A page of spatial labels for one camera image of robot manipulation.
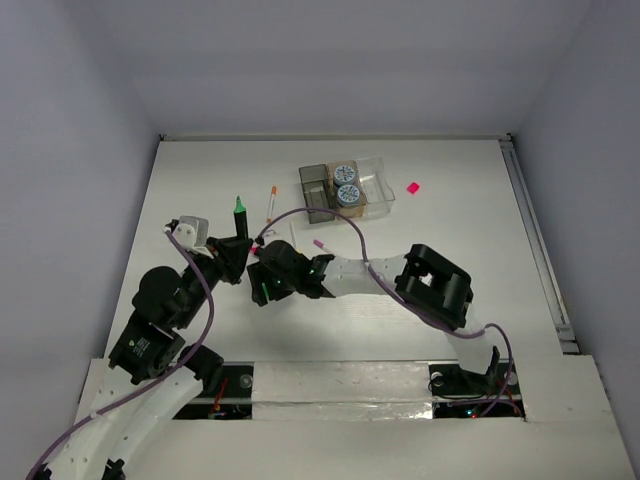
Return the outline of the black green highlighter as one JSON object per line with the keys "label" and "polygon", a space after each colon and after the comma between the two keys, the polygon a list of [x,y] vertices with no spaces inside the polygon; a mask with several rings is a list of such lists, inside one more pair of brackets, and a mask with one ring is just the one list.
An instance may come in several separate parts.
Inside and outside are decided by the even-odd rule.
{"label": "black green highlighter", "polygon": [[236,197],[233,217],[237,239],[247,240],[249,238],[247,211],[240,196]]}

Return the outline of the blue-lidded round jar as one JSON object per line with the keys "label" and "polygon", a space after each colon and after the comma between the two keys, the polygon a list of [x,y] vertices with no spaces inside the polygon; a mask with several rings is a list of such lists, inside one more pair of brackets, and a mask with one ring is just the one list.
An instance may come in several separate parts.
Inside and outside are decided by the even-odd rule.
{"label": "blue-lidded round jar", "polygon": [[361,204],[362,194],[356,185],[343,185],[336,190],[336,202],[342,208],[351,208]]}
{"label": "blue-lidded round jar", "polygon": [[357,180],[357,170],[349,164],[337,165],[332,171],[332,180],[337,187],[354,185]]}

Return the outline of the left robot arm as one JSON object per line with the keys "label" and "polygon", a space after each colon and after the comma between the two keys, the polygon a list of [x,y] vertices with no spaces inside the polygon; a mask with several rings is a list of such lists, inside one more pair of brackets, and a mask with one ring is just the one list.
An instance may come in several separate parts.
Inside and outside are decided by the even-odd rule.
{"label": "left robot arm", "polygon": [[196,247],[169,239],[187,268],[160,266],[142,277],[90,414],[47,450],[29,478],[127,479],[187,403],[225,392],[223,358],[201,341],[186,345],[178,332],[212,302],[219,282],[239,283],[252,241],[236,235]]}

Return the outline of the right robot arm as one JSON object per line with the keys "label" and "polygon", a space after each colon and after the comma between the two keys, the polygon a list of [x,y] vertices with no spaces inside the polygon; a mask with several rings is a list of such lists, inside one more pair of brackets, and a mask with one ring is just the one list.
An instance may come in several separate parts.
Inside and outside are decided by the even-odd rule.
{"label": "right robot arm", "polygon": [[311,299],[387,294],[445,334],[458,361],[455,376],[468,390],[482,392],[496,381],[499,350],[475,318],[471,277],[433,249],[414,244],[408,253],[390,258],[331,253],[308,258],[277,240],[256,255],[247,271],[257,305],[293,293]]}

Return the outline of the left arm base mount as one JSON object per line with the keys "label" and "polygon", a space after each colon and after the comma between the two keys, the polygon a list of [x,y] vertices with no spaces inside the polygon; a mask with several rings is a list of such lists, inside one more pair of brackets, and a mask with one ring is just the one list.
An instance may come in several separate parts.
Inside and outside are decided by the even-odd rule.
{"label": "left arm base mount", "polygon": [[182,407],[174,420],[250,420],[252,418],[253,363],[225,364],[218,384]]}

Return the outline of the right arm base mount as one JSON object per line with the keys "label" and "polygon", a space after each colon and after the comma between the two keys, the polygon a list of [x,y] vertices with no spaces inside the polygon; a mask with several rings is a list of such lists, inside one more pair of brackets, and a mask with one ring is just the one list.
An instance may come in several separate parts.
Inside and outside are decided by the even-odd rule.
{"label": "right arm base mount", "polygon": [[457,364],[429,366],[427,388],[433,397],[435,419],[525,418],[516,367],[507,375],[508,362],[500,361],[492,378],[466,374]]}

